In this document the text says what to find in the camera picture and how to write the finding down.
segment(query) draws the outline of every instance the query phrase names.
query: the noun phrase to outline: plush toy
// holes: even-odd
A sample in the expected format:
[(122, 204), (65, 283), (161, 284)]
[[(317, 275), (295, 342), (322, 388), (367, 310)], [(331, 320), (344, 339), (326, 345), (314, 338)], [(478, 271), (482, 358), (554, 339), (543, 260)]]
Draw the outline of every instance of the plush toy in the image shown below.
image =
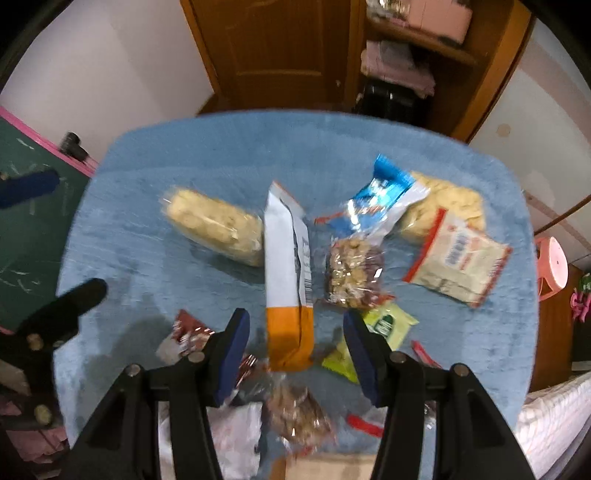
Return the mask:
[(570, 297), (570, 307), (573, 309), (573, 320), (585, 321), (585, 316), (591, 304), (591, 274), (586, 273), (579, 281), (579, 288), (574, 289)]

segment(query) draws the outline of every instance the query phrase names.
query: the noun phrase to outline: white bedsheet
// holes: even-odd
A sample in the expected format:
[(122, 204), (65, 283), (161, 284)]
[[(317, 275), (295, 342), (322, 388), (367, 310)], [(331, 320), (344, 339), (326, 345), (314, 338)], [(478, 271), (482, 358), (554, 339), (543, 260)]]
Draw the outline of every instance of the white bedsheet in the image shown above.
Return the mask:
[(591, 372), (527, 395), (515, 437), (535, 477), (564, 453), (591, 415)]

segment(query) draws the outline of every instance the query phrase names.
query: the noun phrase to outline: wooden door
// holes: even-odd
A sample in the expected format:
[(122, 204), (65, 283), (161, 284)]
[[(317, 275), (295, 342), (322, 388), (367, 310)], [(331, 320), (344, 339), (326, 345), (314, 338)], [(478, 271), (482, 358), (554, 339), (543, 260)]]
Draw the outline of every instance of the wooden door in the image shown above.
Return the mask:
[(335, 108), (348, 0), (190, 0), (221, 96), (233, 108)]

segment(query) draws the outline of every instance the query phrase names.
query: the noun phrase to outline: white snack packet with red border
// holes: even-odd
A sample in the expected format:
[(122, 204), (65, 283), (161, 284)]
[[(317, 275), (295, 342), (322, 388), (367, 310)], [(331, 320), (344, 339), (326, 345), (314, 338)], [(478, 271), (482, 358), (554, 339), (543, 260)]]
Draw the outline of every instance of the white snack packet with red border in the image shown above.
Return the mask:
[(508, 245), (439, 209), (418, 260), (403, 280), (478, 307), (494, 287), (511, 251)]

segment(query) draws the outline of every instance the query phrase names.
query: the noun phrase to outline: pink box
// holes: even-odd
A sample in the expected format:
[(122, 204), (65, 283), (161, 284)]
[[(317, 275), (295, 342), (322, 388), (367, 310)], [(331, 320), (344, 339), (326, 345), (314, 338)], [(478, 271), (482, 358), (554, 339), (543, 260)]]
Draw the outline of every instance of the pink box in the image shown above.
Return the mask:
[(454, 0), (410, 0), (407, 20), (413, 28), (451, 38), (461, 45), (471, 19), (472, 10)]

